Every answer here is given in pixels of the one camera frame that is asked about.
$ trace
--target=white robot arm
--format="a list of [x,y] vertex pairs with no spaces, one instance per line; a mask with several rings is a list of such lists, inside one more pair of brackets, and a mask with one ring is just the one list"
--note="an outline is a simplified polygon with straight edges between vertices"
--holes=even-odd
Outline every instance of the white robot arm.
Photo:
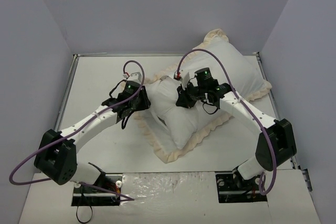
[[179,95],[176,106],[192,108],[197,101],[211,104],[216,106],[218,110],[224,110],[233,115],[259,136],[255,155],[233,169],[238,187],[243,187],[244,182],[262,174],[265,170],[273,170],[270,148],[256,119],[269,137],[275,153],[276,167],[296,154],[295,139],[290,122],[286,119],[278,121],[261,112],[244,100],[237,91],[233,92],[229,84],[219,85],[218,81],[212,77],[209,68],[196,71],[195,78],[197,86],[189,82],[188,72],[181,70],[178,76],[175,75],[175,79],[181,81],[181,86],[177,89]]
[[112,105],[133,95],[140,87],[141,80],[142,76],[139,72],[133,73],[128,77],[124,90],[119,93],[117,98],[111,96],[89,116],[71,127],[60,132],[47,131],[42,138],[39,149],[62,137],[70,136],[74,132],[76,134],[37,154],[34,165],[58,185],[72,181],[101,186],[106,180],[106,174],[93,164],[78,162],[76,154],[88,141],[106,128],[121,121],[121,127],[124,129],[133,112],[146,110],[150,107],[145,86],[142,86],[139,94],[134,98],[110,109]]

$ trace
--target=white wall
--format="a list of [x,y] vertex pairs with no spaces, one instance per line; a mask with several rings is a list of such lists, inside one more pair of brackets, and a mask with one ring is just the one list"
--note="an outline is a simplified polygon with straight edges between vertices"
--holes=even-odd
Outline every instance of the white wall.
[[[28,186],[9,184],[16,164],[54,126],[71,52],[43,0],[0,0],[0,222],[18,223]],[[16,180],[31,180],[32,162]]]
[[85,52],[185,52],[222,28],[260,51],[287,0],[44,0],[69,47]]
[[261,54],[322,223],[336,212],[336,0],[289,0]]

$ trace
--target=pillowcase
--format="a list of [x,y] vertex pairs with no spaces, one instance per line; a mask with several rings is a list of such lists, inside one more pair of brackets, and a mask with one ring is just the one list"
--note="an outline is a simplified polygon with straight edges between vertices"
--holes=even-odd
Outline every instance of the pillowcase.
[[[246,100],[261,98],[269,92],[270,83],[228,42],[221,29],[208,33],[198,48],[207,49],[219,58],[235,89]],[[210,130],[214,130],[229,118],[224,111],[208,115],[204,109],[213,112],[214,108],[205,105],[203,109],[200,102],[191,109],[175,105],[176,89],[180,85],[180,82],[173,79],[177,64],[178,62],[159,72],[153,80],[147,80],[146,89],[152,105],[149,111],[136,117],[139,119],[139,126],[145,129],[145,134],[154,146],[154,152],[166,163],[191,151]],[[191,53],[185,58],[181,69],[189,71],[190,76],[194,77],[194,72],[204,67],[210,68],[213,78],[219,84],[227,82],[218,62],[204,52]]]

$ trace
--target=purple cable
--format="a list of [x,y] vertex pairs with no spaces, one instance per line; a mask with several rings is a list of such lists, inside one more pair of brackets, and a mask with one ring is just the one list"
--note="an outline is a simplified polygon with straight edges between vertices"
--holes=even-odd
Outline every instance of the purple cable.
[[[145,72],[144,72],[142,66],[141,66],[137,61],[135,61],[135,60],[129,60],[129,61],[127,61],[127,62],[124,64],[124,66],[123,66],[123,72],[124,72],[124,73],[125,73],[125,68],[126,68],[127,64],[129,64],[129,63],[135,63],[135,64],[137,64],[137,65],[140,67],[140,69],[141,69],[141,72],[142,72],[142,81],[141,81],[141,84],[140,84],[139,88],[137,89],[137,91],[136,91],[133,95],[131,95],[131,96],[128,97],[127,99],[125,99],[125,100],[123,100],[123,101],[121,101],[121,102],[118,102],[118,103],[116,103],[116,104],[114,104],[114,105],[112,105],[112,106],[109,106],[109,107],[107,107],[107,108],[105,108],[105,109],[99,111],[99,112],[98,112],[98,115],[101,115],[101,114],[104,113],[105,111],[107,111],[107,110],[109,110],[109,109],[111,109],[111,108],[114,108],[115,106],[119,106],[119,105],[121,105],[121,104],[123,104],[123,103],[125,103],[125,102],[128,102],[129,100],[133,99],[136,95],[139,94],[139,92],[140,92],[140,90],[141,90],[141,88],[142,88],[142,86],[143,86],[143,83],[144,83],[144,81],[145,81]],[[18,170],[19,170],[19,169],[20,169],[20,168],[21,168],[21,167],[22,167],[28,160],[30,160],[32,157],[36,156],[37,154],[43,152],[44,150],[46,150],[46,149],[48,149],[48,148],[50,148],[50,147],[52,147],[52,146],[54,146],[54,145],[56,145],[56,144],[58,144],[58,143],[60,143],[60,142],[62,142],[62,141],[64,141],[64,140],[68,139],[69,137],[72,137],[72,136],[76,135],[78,132],[80,132],[82,129],[84,129],[88,124],[90,124],[90,123],[91,123],[93,120],[95,120],[96,118],[97,118],[97,116],[94,115],[93,117],[91,117],[85,124],[83,124],[83,125],[82,125],[79,129],[77,129],[76,131],[74,131],[74,132],[72,132],[71,134],[69,134],[69,135],[67,135],[67,136],[64,136],[64,137],[62,137],[62,138],[60,138],[60,139],[58,139],[58,140],[56,140],[56,141],[54,141],[54,142],[52,142],[52,143],[50,143],[50,144],[47,144],[46,146],[43,146],[42,148],[38,149],[37,151],[31,153],[28,157],[26,157],[21,163],[19,163],[19,164],[12,170],[11,174],[9,175],[9,182],[10,182],[11,184],[13,184],[13,185],[16,185],[16,186],[22,186],[22,185],[30,185],[30,184],[34,184],[34,183],[38,183],[38,182],[44,182],[44,181],[51,180],[50,178],[44,178],[44,179],[37,179],[37,180],[26,181],[26,182],[16,182],[16,181],[13,180],[13,177],[14,177],[14,174],[15,174],[15,173],[16,173],[16,172],[17,172],[17,171],[18,171]],[[108,193],[116,194],[116,195],[118,195],[118,196],[122,196],[122,197],[124,197],[124,198],[126,198],[126,199],[128,199],[128,200],[134,200],[134,199],[132,199],[132,198],[130,198],[130,197],[128,197],[128,196],[125,196],[125,195],[122,195],[122,194],[117,194],[116,192],[109,191],[109,190],[106,190],[106,189],[103,189],[103,188],[100,188],[100,187],[97,187],[97,186],[89,185],[89,184],[86,184],[86,183],[83,183],[83,182],[80,182],[80,184],[81,184],[81,185],[88,186],[88,187],[92,187],[92,188],[94,188],[94,189],[99,189],[99,190],[102,190],[102,191],[106,191],[106,192],[108,192]]]
[[[210,52],[210,51],[208,51],[208,50],[201,49],[201,48],[196,48],[196,49],[193,49],[193,50],[187,52],[187,53],[182,57],[182,59],[180,60],[180,63],[178,64],[177,72],[176,72],[176,73],[177,73],[177,74],[180,73],[181,64],[182,64],[182,61],[184,60],[184,58],[185,58],[188,54],[190,54],[190,53],[192,53],[192,52],[196,52],[196,51],[206,52],[207,54],[211,55],[212,57],[215,58],[215,60],[218,61],[219,65],[221,66],[222,70],[224,71],[225,77],[226,77],[226,79],[227,79],[227,81],[228,81],[228,83],[229,83],[229,85],[230,85],[230,87],[231,87],[231,89],[232,89],[233,94],[235,95],[235,97],[236,97],[237,99],[239,99],[239,95],[237,94],[235,88],[233,87],[232,82],[231,82],[231,80],[230,80],[230,78],[229,78],[229,75],[227,74],[227,72],[226,72],[226,70],[225,70],[223,64],[221,63],[221,61],[220,61],[220,60],[219,60],[219,59],[218,59],[212,52]],[[261,173],[261,175],[260,175],[260,180],[259,180],[259,191],[260,191],[260,194],[261,194],[261,195],[267,195],[267,194],[272,190],[272,188],[273,188],[273,186],[274,186],[274,183],[275,183],[275,180],[276,180],[276,177],[277,177],[277,161],[276,161],[276,158],[275,158],[275,153],[274,153],[274,150],[273,150],[273,147],[272,147],[271,140],[269,139],[269,136],[268,136],[268,134],[267,134],[265,128],[263,127],[262,123],[260,122],[259,118],[256,117],[256,115],[254,115],[254,113],[252,112],[252,110],[247,106],[247,104],[246,104],[244,101],[240,100],[240,102],[242,103],[242,105],[246,108],[246,110],[248,111],[248,113],[250,113],[250,115],[254,118],[254,120],[255,120],[255,121],[257,122],[257,124],[259,125],[259,127],[260,127],[262,133],[263,133],[264,136],[265,136],[265,139],[266,139],[266,142],[267,142],[269,151],[270,151],[270,153],[271,153],[272,165],[273,165],[273,174],[272,174],[272,180],[271,180],[271,183],[270,183],[269,187],[267,188],[267,190],[265,190],[265,178],[266,178],[266,176],[265,176],[265,173],[264,173],[264,172]]]

